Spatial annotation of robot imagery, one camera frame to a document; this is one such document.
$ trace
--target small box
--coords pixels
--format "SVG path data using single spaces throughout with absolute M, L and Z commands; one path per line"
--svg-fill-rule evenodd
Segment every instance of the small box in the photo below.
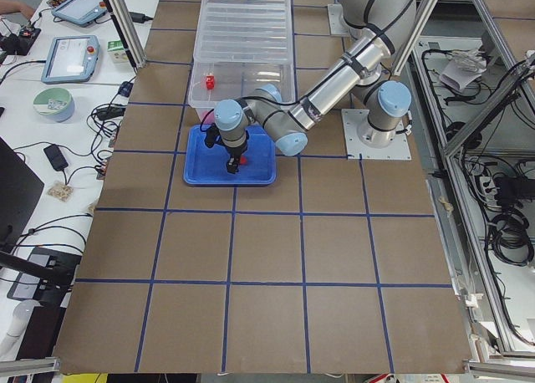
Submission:
M 108 54 L 111 56 L 111 59 L 114 63 L 128 62 L 128 56 L 126 55 L 125 48 L 123 47 L 123 42 L 120 40 L 108 42 Z

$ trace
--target monitor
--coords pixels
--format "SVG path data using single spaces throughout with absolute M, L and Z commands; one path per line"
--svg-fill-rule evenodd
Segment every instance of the monitor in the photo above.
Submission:
M 0 250 L 11 252 L 43 188 L 41 180 L 0 138 Z

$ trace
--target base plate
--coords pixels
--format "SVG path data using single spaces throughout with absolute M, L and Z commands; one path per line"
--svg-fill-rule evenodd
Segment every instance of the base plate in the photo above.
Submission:
M 331 28 L 332 36 L 349 36 L 348 29 L 340 23 L 342 15 L 342 6 L 340 4 L 329 4 L 327 6 L 327 13 L 329 14 L 329 26 Z
M 372 159 L 372 160 L 412 160 L 409 143 L 405 134 L 396 135 L 392 143 L 383 148 L 375 149 L 362 143 L 357 134 L 357 127 L 367 115 L 368 110 L 342 110 L 344 121 L 345 148 L 349 159 Z M 403 130 L 400 122 L 397 130 Z

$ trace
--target clear storage bin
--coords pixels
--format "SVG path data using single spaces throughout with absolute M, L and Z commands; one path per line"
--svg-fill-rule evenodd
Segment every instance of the clear storage bin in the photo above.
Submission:
M 295 100 L 291 0 L 202 0 L 193 58 L 188 103 L 201 119 L 265 84 Z

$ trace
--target connector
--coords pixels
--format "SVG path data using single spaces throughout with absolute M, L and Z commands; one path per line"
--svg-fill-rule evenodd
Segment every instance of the connector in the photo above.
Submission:
M 130 11 L 130 16 L 132 17 L 132 22 L 135 23 L 145 23 L 151 21 L 154 18 L 147 17 L 144 13 L 133 13 Z

